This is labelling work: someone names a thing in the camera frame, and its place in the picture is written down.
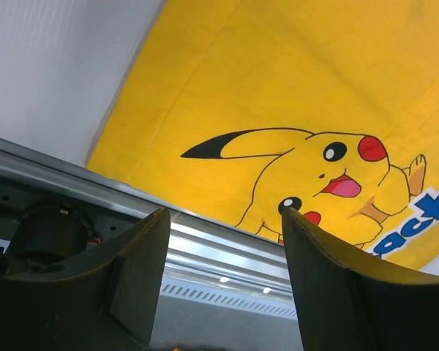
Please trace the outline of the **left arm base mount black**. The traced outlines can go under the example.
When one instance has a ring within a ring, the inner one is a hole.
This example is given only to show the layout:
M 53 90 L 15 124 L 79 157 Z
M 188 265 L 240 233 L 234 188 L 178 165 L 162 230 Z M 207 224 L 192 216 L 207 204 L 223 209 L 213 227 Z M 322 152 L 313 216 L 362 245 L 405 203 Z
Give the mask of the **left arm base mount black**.
M 0 178 L 0 255 L 30 267 L 66 260 L 130 229 L 138 218 Z

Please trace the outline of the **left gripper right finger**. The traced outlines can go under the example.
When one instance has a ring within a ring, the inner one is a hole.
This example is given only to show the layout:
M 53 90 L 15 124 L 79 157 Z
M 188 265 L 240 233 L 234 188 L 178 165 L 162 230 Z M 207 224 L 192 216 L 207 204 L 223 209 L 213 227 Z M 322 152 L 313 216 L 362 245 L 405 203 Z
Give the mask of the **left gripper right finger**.
M 294 209 L 282 233 L 305 350 L 439 350 L 439 276 L 372 256 Z

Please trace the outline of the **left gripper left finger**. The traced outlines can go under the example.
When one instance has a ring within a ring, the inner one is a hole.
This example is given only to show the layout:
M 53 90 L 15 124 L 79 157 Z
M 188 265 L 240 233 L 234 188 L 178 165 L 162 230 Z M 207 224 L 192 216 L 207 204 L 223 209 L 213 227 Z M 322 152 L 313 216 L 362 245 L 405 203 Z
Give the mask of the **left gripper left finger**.
M 161 208 L 50 265 L 0 252 L 0 350 L 147 350 L 169 236 Z

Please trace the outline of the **yellow Pikachu cloth placemat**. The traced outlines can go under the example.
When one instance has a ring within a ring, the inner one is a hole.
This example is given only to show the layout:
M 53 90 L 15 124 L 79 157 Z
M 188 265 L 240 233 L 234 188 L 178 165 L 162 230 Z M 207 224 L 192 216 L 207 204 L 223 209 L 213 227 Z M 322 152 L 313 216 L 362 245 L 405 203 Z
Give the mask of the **yellow Pikachu cloth placemat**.
M 439 275 L 439 1 L 168 1 L 87 167 Z

